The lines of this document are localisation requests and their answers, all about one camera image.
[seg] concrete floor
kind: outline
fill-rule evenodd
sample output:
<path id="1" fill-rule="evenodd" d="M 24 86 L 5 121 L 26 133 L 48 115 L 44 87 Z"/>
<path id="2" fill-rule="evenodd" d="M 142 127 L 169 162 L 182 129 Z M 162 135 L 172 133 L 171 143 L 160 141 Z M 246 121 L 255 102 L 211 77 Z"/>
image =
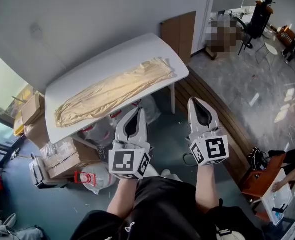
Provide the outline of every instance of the concrete floor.
<path id="1" fill-rule="evenodd" d="M 281 55 L 284 47 L 276 39 L 278 55 L 267 55 L 270 68 L 262 60 L 266 48 L 256 52 L 264 44 L 263 37 L 252 44 L 253 49 L 242 50 L 240 56 L 221 53 L 214 61 L 200 53 L 189 66 L 229 106 L 262 151 L 294 149 L 295 59 L 286 65 Z"/>
<path id="2" fill-rule="evenodd" d="M 153 147 L 152 165 L 161 173 L 170 169 L 184 182 L 195 185 L 197 168 L 186 167 L 182 155 L 189 152 L 185 137 L 190 132 L 187 119 L 177 109 L 171 114 L 170 97 L 160 91 L 155 97 L 161 117 L 149 126 L 148 140 Z M 37 147 L 27 141 L 21 153 L 34 152 L 40 155 Z M 4 216 L 17 214 L 16 229 L 38 225 L 52 240 L 69 239 L 84 218 L 92 210 L 106 210 L 113 198 L 117 185 L 104 189 L 99 195 L 88 191 L 82 184 L 70 184 L 65 189 L 37 189 L 32 185 L 29 163 L 25 158 L 9 162 L 3 173 L 5 192 L 2 197 Z M 219 196 L 224 205 L 239 206 L 251 221 L 260 227 L 239 188 L 221 164 L 215 166 L 215 179 Z"/>

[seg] black cable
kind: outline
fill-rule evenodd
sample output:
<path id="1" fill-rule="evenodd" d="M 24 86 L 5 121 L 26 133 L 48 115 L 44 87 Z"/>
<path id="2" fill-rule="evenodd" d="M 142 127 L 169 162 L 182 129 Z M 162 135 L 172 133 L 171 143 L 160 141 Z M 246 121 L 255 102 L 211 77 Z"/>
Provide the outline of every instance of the black cable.
<path id="1" fill-rule="evenodd" d="M 186 162 L 186 156 L 193 156 L 193 154 L 192 153 L 185 153 L 184 155 L 183 155 L 183 162 L 185 163 L 185 165 L 187 166 L 187 167 L 195 167 L 195 166 L 198 166 L 197 164 L 188 164 L 187 162 Z"/>
<path id="2" fill-rule="evenodd" d="M 21 240 L 17 235 L 15 235 L 15 234 L 10 234 L 10 235 L 12 235 L 12 236 L 15 236 L 18 240 Z"/>
<path id="3" fill-rule="evenodd" d="M 28 229 L 30 229 L 30 228 L 37 228 L 37 227 L 36 227 L 36 226 L 29 226 L 29 227 L 27 227 L 26 229 L 21 229 L 21 230 L 15 231 L 15 233 L 17 233 L 17 232 L 21 232 L 21 231 L 24 231 L 24 230 L 28 230 Z"/>

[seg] plastic packaging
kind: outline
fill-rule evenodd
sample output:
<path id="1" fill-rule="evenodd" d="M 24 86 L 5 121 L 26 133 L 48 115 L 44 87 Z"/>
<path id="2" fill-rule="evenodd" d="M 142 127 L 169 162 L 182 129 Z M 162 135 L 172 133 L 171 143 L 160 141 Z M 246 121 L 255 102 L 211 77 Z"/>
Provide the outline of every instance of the plastic packaging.
<path id="1" fill-rule="evenodd" d="M 161 115 L 161 112 L 151 95 L 138 100 L 137 102 L 133 103 L 132 106 L 144 109 L 146 122 L 148 125 L 156 121 Z"/>
<path id="2" fill-rule="evenodd" d="M 116 129 L 118 123 L 125 117 L 127 113 L 129 113 L 133 109 L 132 105 L 128 105 L 108 116 L 108 120 L 110 121 L 110 125 Z"/>
<path id="3" fill-rule="evenodd" d="M 40 152 L 46 159 L 54 156 L 57 153 L 57 149 L 55 145 L 53 145 L 51 142 L 48 142 L 44 147 L 40 149 Z"/>
<path id="4" fill-rule="evenodd" d="M 98 195 L 100 190 L 112 186 L 117 178 L 109 173 L 109 166 L 105 162 L 90 164 L 81 173 L 75 172 L 75 182 L 83 185 L 94 194 Z"/>
<path id="5" fill-rule="evenodd" d="M 115 131 L 106 118 L 94 123 L 82 132 L 86 141 L 98 147 L 107 147 L 115 139 Z"/>

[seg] wooden panel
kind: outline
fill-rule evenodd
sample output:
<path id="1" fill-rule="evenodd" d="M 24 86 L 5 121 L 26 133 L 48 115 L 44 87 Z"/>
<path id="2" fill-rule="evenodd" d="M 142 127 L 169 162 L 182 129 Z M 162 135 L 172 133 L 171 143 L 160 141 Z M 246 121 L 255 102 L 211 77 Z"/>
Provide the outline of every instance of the wooden panel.
<path id="1" fill-rule="evenodd" d="M 180 47 L 180 16 L 161 23 L 161 39 L 179 55 Z"/>
<path id="2" fill-rule="evenodd" d="M 178 55 L 184 64 L 188 64 L 191 60 L 196 14 L 196 11 L 192 11 L 180 16 Z"/>
<path id="3" fill-rule="evenodd" d="M 170 18 L 161 23 L 161 38 L 188 64 L 191 60 L 196 11 Z"/>

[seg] beige fabric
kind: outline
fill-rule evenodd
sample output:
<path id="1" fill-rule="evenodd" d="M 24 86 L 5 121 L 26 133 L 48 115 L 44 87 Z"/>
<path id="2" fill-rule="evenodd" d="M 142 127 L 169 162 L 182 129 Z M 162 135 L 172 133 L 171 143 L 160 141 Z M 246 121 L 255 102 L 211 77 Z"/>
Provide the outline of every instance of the beige fabric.
<path id="1" fill-rule="evenodd" d="M 120 75 L 93 84 L 70 98 L 55 111 L 56 126 L 67 127 L 84 119 L 106 116 L 143 90 L 173 77 L 165 60 L 153 58 Z"/>

